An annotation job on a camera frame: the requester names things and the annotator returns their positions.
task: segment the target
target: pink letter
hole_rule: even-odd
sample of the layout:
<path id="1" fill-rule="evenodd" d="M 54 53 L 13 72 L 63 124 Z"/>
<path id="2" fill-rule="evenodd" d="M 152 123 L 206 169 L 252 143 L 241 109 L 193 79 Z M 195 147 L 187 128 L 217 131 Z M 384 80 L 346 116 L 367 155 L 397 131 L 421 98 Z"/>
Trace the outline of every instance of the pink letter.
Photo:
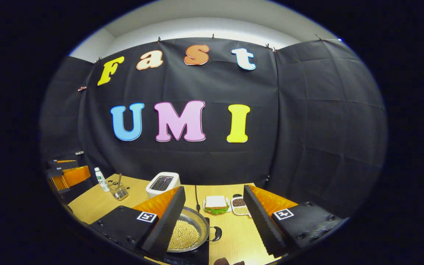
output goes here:
<path id="1" fill-rule="evenodd" d="M 170 102 L 160 102 L 155 105 L 158 111 L 158 142 L 167 142 L 171 140 L 168 134 L 168 127 L 174 138 L 178 141 L 181 138 L 184 127 L 187 126 L 187 132 L 184 135 L 186 141 L 204 141 L 205 134 L 202 133 L 202 109 L 205 102 L 193 100 L 186 104 L 181 116 L 178 116 Z"/>

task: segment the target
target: blue letter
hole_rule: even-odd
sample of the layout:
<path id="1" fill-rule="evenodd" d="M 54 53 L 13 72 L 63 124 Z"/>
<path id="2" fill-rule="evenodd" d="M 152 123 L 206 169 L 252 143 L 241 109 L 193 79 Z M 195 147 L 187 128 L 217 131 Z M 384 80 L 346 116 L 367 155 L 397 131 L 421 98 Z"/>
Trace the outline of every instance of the blue letter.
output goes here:
<path id="1" fill-rule="evenodd" d="M 142 109 L 145 107 L 143 103 L 131 104 L 129 109 L 132 111 L 133 129 L 125 131 L 123 127 L 123 112 L 124 106 L 116 106 L 111 109 L 112 125 L 114 127 L 114 134 L 122 141 L 133 141 L 142 133 Z"/>
<path id="2" fill-rule="evenodd" d="M 232 54 L 237 55 L 237 64 L 243 69 L 254 70 L 256 68 L 255 64 L 250 64 L 250 58 L 253 58 L 254 55 L 245 48 L 232 50 Z"/>

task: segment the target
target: ceiling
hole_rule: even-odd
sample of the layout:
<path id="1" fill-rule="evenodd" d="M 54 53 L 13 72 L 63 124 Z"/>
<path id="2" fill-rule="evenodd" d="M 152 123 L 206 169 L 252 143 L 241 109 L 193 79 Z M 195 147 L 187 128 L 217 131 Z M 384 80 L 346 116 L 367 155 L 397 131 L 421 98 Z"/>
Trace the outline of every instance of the ceiling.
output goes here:
<path id="1" fill-rule="evenodd" d="M 148 25 L 190 17 L 221 17 L 251 22 L 301 42 L 315 40 L 315 34 L 323 39 L 338 38 L 303 15 L 265 0 L 159 0 L 119 17 L 105 29 L 116 38 Z"/>

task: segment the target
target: white wall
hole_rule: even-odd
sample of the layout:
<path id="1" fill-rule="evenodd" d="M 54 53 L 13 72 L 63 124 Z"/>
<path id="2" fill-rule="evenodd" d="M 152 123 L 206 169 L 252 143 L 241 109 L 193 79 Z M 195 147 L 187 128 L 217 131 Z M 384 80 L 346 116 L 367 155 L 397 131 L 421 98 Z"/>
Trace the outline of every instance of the white wall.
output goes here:
<path id="1" fill-rule="evenodd" d="M 70 56 L 94 63 L 99 57 L 104 57 L 103 54 L 114 39 L 115 37 L 106 29 L 100 29 L 78 45 Z"/>
<path id="2" fill-rule="evenodd" d="M 212 34 L 219 39 L 241 40 L 262 46 L 269 43 L 270 47 L 276 49 L 300 42 L 294 37 L 250 22 L 227 18 L 195 17 L 148 25 L 126 33 L 117 37 L 102 57 L 140 44 L 156 42 L 158 37 L 161 37 L 162 40 L 190 37 L 211 38 Z"/>

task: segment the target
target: bread slice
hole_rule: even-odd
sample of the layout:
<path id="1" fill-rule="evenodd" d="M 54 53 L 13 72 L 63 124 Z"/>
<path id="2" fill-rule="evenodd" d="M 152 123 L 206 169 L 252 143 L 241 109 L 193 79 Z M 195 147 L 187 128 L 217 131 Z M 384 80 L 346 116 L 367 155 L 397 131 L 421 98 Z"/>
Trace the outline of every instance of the bread slice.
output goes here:
<path id="1" fill-rule="evenodd" d="M 224 209 L 228 205 L 225 196 L 207 196 L 205 198 L 205 207 L 208 209 Z"/>

